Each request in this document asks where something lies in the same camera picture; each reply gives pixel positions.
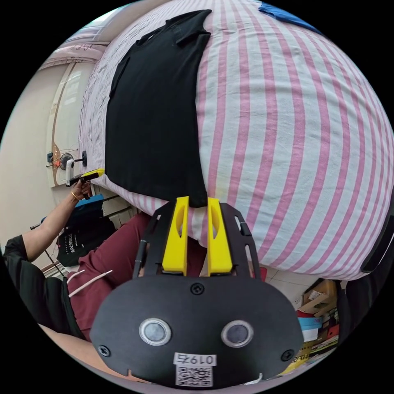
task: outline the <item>person's arm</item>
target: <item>person's arm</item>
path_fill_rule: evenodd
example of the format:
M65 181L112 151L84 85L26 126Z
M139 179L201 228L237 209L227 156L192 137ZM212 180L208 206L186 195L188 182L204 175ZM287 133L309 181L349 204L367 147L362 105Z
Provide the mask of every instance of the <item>person's arm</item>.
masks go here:
M22 235L27 259L33 262L47 249L68 222L77 203L90 191L90 182L78 183L69 195L45 218L42 224Z
M84 341L83 339L79 339L73 337L71 335L59 334L43 325L39 325L42 330L49 336L50 339L53 340L62 350L64 350L70 356L84 362L87 365L90 365L93 368L98 369L99 371L109 373L110 375L116 376L118 378L133 380L135 382L148 383L144 380L138 379L132 376L130 373L128 376L120 375L119 373L108 368L104 361L100 358L96 349L93 347L93 344Z

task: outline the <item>person's leg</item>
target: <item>person's leg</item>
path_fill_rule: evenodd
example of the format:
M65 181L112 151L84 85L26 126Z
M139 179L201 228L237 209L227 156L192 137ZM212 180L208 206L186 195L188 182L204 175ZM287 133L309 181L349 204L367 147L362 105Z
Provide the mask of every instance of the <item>person's leg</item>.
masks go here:
M198 277L200 275L205 256L206 248L202 247L195 239L188 238L188 276Z
M138 246L150 219L145 213L132 217L94 252L80 258L79 270L93 270L95 273L112 270L106 278L114 288L131 280Z
M69 273L68 291L72 294L90 280L112 270L77 291L70 299L78 327L88 341L101 303L113 289L132 279L138 245L150 219L144 213L134 216L95 251L79 259L77 275Z

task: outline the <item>t-shirt sleeve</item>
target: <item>t-shirt sleeve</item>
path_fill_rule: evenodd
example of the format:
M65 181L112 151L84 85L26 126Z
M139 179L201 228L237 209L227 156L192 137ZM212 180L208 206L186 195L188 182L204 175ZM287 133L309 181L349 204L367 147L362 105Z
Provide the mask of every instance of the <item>t-shirt sleeve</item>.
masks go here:
M25 243L21 235L8 240L4 250L4 257L10 255L16 255L23 260L27 260Z

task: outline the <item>screw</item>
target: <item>screw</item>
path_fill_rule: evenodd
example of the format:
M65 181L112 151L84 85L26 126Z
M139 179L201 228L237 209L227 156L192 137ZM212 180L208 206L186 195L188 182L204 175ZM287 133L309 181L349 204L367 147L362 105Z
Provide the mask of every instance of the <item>screw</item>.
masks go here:
M286 350L282 356L281 356L281 360L282 361L289 361L294 357L294 350L290 349L290 350Z
M201 283L194 283L190 287L190 291L192 294L199 296L200 294L204 293L204 286Z
M104 345L100 345L98 349L98 352L104 357L109 357L111 355L110 350Z

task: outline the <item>striped fabric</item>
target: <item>striped fabric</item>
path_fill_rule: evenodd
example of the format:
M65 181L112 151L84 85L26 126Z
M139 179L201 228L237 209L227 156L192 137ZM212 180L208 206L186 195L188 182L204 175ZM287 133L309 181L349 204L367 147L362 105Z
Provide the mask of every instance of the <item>striped fabric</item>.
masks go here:
M109 45L83 102L80 149L88 170L104 166L106 105L123 55L166 19L205 8L213 10L205 22L212 36L196 106L208 196L243 214L261 264L323 278L362 276L389 208L393 130L340 49L264 15L252 0L173 0ZM164 204L106 176L95 183L149 214ZM206 209L191 209L189 222L189 235L206 246Z

